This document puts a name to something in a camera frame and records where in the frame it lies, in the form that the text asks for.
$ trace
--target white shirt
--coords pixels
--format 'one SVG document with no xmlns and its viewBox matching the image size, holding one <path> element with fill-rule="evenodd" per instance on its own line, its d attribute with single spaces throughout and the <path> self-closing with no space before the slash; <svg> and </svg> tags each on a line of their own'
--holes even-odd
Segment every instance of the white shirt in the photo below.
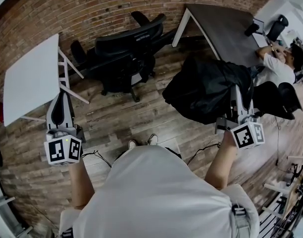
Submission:
<svg viewBox="0 0 303 238">
<path fill-rule="evenodd" d="M 257 211 L 239 185 L 222 191 L 197 177 L 160 146 L 139 146 L 116 160 L 82 210 L 61 213 L 60 231 L 75 238 L 231 238 L 232 202 L 246 208 L 251 238 Z"/>
<path fill-rule="evenodd" d="M 295 82 L 294 71 L 279 59 L 272 57 L 269 54 L 264 55 L 265 69 L 254 79 L 254 86 L 259 86 L 266 81 L 271 81 L 278 87 L 280 83 Z"/>
</svg>

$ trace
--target foot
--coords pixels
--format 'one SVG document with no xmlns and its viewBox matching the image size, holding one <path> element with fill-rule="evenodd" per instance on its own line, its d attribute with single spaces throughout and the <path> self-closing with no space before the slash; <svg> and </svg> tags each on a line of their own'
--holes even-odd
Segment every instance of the foot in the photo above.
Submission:
<svg viewBox="0 0 303 238">
<path fill-rule="evenodd" d="M 148 145 L 157 145 L 158 144 L 158 136 L 156 134 L 152 134 L 147 140 Z"/>
<path fill-rule="evenodd" d="M 133 149 L 136 146 L 138 146 L 138 144 L 134 139 L 132 139 L 128 142 L 128 150 Z"/>
</svg>

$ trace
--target black chair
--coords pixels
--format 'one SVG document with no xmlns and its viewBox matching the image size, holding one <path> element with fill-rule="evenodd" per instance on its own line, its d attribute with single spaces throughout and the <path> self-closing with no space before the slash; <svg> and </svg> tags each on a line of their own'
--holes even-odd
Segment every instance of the black chair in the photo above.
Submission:
<svg viewBox="0 0 303 238">
<path fill-rule="evenodd" d="M 269 40 L 275 42 L 282 31 L 289 25 L 288 19 L 284 15 L 280 15 L 279 18 L 272 25 L 267 37 Z"/>
<path fill-rule="evenodd" d="M 131 92 L 135 102 L 138 102 L 140 99 L 132 87 L 147 82 L 149 75 L 154 76 L 154 54 L 172 42 L 176 29 L 162 34 L 162 23 L 166 19 L 164 14 L 158 15 L 153 21 L 139 11 L 131 15 L 140 25 L 139 28 L 98 37 L 95 46 L 87 54 L 78 41 L 74 41 L 70 47 L 80 65 L 79 69 L 85 69 L 88 78 L 102 82 L 103 95 L 107 92 Z"/>
<path fill-rule="evenodd" d="M 288 120 L 294 120 L 293 112 L 302 109 L 294 87 L 289 83 L 281 83 L 277 87 L 273 82 L 265 82 L 254 87 L 254 108 L 258 116 L 270 114 Z"/>
</svg>

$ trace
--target wooden floor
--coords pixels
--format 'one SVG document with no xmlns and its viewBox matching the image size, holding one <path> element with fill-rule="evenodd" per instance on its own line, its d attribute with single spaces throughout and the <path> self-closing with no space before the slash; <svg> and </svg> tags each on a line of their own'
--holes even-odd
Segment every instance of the wooden floor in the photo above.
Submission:
<svg viewBox="0 0 303 238">
<path fill-rule="evenodd" d="M 85 152 L 99 152 L 111 163 L 127 149 L 130 139 L 145 144 L 152 133 L 156 133 L 161 146 L 180 152 L 183 160 L 189 158 L 213 139 L 214 125 L 203 125 L 182 117 L 166 104 L 162 91 L 172 77 L 179 72 L 181 64 L 194 46 L 164 48 L 157 53 L 156 77 L 146 84 L 135 87 L 141 101 L 135 103 L 129 94 L 100 94 L 102 86 L 93 80 L 76 80 L 72 90 L 90 99 L 86 105 L 72 98 L 76 115 L 75 122 L 83 127 L 87 143 Z M 210 56 L 204 49 L 203 55 Z M 303 86 L 296 86 L 303 106 Z M 45 117 L 48 106 L 34 111 L 32 115 Z M 279 153 L 277 153 L 278 128 L 274 117 L 264 116 L 262 123 L 266 144 L 238 153 L 232 166 L 230 183 L 243 186 L 258 211 L 269 202 L 274 193 L 263 188 L 265 182 L 276 183 L 284 172 L 275 166 L 279 156 L 279 168 L 286 170 L 287 155 L 303 155 L 303 113 L 295 113 L 296 120 L 281 121 Z M 67 167 L 54 167 L 47 163 L 44 145 L 46 125 L 42 122 L 19 120 L 4 128 L 0 124 L 0 149 L 4 166 L 0 168 L 0 179 L 9 196 L 15 196 L 14 206 L 20 215 L 34 226 L 33 236 L 40 236 L 46 227 L 57 231 L 60 212 L 71 202 L 70 181 Z M 203 178 L 214 158 L 217 148 L 206 150 L 191 163 L 191 170 Z M 104 183 L 110 168 L 94 156 L 85 158 L 88 173 L 95 189 Z"/>
</svg>

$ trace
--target brick wall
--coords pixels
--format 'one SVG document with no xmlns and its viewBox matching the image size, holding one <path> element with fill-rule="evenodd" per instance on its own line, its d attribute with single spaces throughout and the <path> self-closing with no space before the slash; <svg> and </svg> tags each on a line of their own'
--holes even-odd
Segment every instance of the brick wall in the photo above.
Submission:
<svg viewBox="0 0 303 238">
<path fill-rule="evenodd" d="M 6 0 L 0 6 L 0 101 L 5 71 L 49 36 L 59 33 L 60 47 L 70 56 L 78 39 L 85 49 L 97 36 L 137 26 L 130 12 L 149 19 L 167 16 L 165 31 L 177 27 L 185 3 L 205 3 L 256 13 L 268 0 Z"/>
</svg>

